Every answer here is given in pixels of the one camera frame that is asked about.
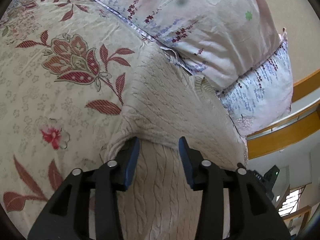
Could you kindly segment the black device with green light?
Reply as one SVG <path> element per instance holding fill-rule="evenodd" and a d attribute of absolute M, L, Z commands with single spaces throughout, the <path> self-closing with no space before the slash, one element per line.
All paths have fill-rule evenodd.
<path fill-rule="evenodd" d="M 274 199 L 272 189 L 276 183 L 280 169 L 276 165 L 273 165 L 263 176 L 256 170 L 249 170 L 248 172 L 257 181 L 269 200 L 272 201 Z"/>

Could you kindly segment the floral bed sheet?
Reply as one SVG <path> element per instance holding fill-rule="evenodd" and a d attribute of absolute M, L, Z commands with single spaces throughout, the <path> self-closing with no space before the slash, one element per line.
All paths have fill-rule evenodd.
<path fill-rule="evenodd" d="M 93 0 L 13 0 L 1 18 L 1 205 L 27 236 L 75 168 L 98 168 L 148 44 Z"/>

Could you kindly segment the beige cable knit sweater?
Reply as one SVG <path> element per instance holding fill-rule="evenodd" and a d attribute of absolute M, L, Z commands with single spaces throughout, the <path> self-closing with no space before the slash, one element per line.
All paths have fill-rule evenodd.
<path fill-rule="evenodd" d="M 125 239 L 193 239 L 202 193 L 187 184 L 178 152 L 189 146 L 221 168 L 247 164 L 247 144 L 213 88 L 171 64 L 159 46 L 148 44 L 126 85 L 119 120 L 106 146 L 112 159 L 131 137 L 140 140 L 135 178 L 118 195 Z"/>

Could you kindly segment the blue lavender print pillow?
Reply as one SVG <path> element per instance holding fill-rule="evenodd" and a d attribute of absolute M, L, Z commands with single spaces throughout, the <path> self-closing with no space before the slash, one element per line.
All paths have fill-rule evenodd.
<path fill-rule="evenodd" d="M 243 137 L 291 111 L 293 76 L 287 40 L 260 67 L 217 94 Z"/>

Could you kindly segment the pink floral pillow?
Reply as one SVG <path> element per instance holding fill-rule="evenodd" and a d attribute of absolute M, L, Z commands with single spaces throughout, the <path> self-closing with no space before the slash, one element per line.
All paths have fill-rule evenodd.
<path fill-rule="evenodd" d="M 98 0 L 224 89 L 279 47 L 266 0 Z"/>

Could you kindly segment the wooden bed headboard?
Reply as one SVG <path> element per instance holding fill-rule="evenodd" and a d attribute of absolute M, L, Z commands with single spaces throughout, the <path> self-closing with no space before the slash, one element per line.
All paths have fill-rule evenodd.
<path fill-rule="evenodd" d="M 319 91 L 319 70 L 295 83 L 293 107 Z M 254 159 L 283 150 L 319 130 L 319 98 L 247 138 L 248 157 Z"/>

